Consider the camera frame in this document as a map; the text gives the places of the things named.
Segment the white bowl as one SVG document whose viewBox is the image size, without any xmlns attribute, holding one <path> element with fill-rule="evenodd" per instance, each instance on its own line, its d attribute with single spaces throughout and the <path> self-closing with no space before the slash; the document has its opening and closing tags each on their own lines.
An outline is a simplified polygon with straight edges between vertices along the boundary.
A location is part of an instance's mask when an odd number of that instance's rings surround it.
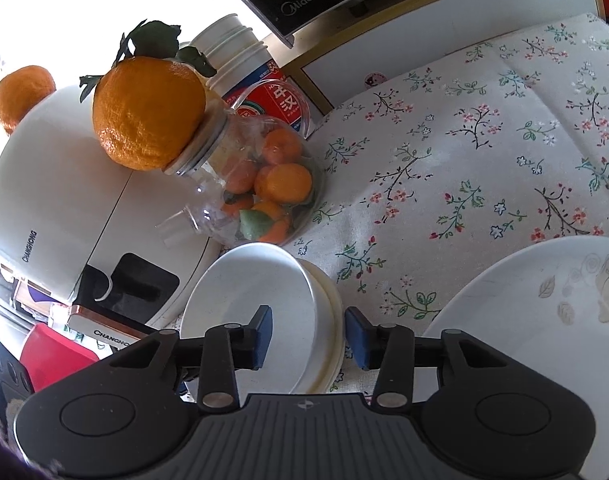
<svg viewBox="0 0 609 480">
<path fill-rule="evenodd" d="M 239 396 L 295 393 L 315 338 L 316 301 L 299 261 L 271 244 L 239 246 L 216 260 L 188 299 L 183 338 L 225 323 L 247 324 L 260 306 L 273 312 L 273 336 L 260 370 L 236 373 Z"/>
</svg>

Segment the plain white plate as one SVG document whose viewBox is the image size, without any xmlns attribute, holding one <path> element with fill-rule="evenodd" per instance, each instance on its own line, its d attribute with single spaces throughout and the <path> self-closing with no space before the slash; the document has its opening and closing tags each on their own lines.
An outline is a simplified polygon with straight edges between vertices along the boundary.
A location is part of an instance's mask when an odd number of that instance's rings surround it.
<svg viewBox="0 0 609 480">
<path fill-rule="evenodd" d="M 522 249 L 465 286 L 426 329 L 459 328 L 589 404 L 596 438 L 582 468 L 609 479 L 609 237 Z"/>
</svg>

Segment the cream bowl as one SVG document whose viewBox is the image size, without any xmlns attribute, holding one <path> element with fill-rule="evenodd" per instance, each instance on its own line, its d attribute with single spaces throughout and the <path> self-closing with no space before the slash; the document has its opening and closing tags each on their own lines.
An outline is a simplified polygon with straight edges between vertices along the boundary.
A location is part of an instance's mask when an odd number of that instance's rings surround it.
<svg viewBox="0 0 609 480">
<path fill-rule="evenodd" d="M 315 292 L 316 330 L 312 353 L 295 393 L 329 393 L 344 359 L 344 306 L 329 276 L 315 264 L 303 259 L 305 270 Z"/>
</svg>

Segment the glass jar with tangerines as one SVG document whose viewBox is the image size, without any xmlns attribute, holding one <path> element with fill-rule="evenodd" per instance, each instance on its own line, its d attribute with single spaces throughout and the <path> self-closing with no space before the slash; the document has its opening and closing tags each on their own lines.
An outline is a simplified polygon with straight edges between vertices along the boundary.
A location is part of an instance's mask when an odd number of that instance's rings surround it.
<svg viewBox="0 0 609 480">
<path fill-rule="evenodd" d="M 262 92 L 291 104 L 299 127 L 271 115 L 254 115 L 250 98 Z M 205 235 L 232 248 L 251 242 L 282 244 L 321 194 L 321 170 L 305 146 L 311 113 L 302 92 L 268 79 L 242 91 L 233 105 L 207 101 L 193 139 L 163 169 L 192 181 L 185 205 L 157 231 L 168 246 Z"/>
</svg>

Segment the floral tablecloth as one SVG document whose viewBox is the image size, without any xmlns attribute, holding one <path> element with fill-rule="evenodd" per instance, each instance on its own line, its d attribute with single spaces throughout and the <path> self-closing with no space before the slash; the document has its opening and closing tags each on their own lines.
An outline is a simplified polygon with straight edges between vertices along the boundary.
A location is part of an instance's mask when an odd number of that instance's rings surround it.
<svg viewBox="0 0 609 480">
<path fill-rule="evenodd" d="M 446 55 L 339 105 L 311 143 L 326 188 L 288 252 L 345 304 L 425 328 L 519 249 L 609 237 L 609 25 Z"/>
</svg>

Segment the red bag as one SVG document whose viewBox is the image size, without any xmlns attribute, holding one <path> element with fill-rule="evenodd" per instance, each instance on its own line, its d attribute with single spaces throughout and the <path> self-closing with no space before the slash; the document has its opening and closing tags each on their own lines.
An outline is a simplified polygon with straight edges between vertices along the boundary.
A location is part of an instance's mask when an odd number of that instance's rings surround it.
<svg viewBox="0 0 609 480">
<path fill-rule="evenodd" d="M 20 354 L 20 363 L 27 370 L 35 392 L 98 361 L 94 352 L 45 324 L 36 324 L 30 330 Z"/>
</svg>

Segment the white Changhong air fryer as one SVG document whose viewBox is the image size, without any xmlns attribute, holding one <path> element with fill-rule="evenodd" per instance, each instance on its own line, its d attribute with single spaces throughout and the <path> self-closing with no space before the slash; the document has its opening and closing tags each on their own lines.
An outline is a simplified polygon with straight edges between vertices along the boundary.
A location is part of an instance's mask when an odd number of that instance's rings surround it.
<svg viewBox="0 0 609 480">
<path fill-rule="evenodd" d="M 71 328 L 124 348 L 185 310 L 220 244 L 185 214 L 192 181 L 113 162 L 92 104 L 63 88 L 0 155 L 0 260 L 70 310 Z"/>
</svg>

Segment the large orange on jar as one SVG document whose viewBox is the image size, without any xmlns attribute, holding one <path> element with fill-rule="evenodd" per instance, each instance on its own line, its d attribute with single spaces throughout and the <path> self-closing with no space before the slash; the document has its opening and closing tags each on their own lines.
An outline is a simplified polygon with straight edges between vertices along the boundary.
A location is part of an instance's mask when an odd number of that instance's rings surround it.
<svg viewBox="0 0 609 480">
<path fill-rule="evenodd" d="M 166 168 L 204 119 L 205 80 L 216 74 L 195 47 L 181 47 L 182 28 L 144 20 L 121 36 L 110 70 L 79 79 L 92 99 L 100 146 L 117 164 L 138 171 Z"/>
</svg>

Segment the stack of paper cups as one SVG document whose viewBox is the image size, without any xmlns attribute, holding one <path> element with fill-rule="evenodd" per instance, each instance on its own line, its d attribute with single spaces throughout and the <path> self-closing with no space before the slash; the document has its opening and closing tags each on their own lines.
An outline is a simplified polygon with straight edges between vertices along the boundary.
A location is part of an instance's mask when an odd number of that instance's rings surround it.
<svg viewBox="0 0 609 480">
<path fill-rule="evenodd" d="M 309 102 L 288 81 L 252 29 L 227 14 L 189 43 L 204 54 L 216 74 L 207 88 L 242 116 L 271 116 L 286 122 L 306 138 L 313 131 Z"/>
</svg>

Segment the white cabinet with gold trim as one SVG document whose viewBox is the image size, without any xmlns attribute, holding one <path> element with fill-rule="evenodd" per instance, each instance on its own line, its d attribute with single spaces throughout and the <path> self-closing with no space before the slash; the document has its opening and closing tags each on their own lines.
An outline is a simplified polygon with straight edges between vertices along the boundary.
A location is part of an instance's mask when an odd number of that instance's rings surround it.
<svg viewBox="0 0 609 480">
<path fill-rule="evenodd" d="M 339 6 L 285 46 L 266 37 L 272 57 L 326 114 L 363 92 L 464 47 L 574 15 L 604 15 L 603 0 L 363 0 Z"/>
</svg>

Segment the large orange on fryer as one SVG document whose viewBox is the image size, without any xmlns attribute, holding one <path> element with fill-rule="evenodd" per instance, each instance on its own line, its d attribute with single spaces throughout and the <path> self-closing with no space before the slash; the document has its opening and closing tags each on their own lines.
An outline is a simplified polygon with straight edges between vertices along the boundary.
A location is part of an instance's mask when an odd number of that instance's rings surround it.
<svg viewBox="0 0 609 480">
<path fill-rule="evenodd" d="M 56 91 L 50 72 L 28 65 L 0 80 L 0 125 L 11 136 L 26 115 Z"/>
</svg>

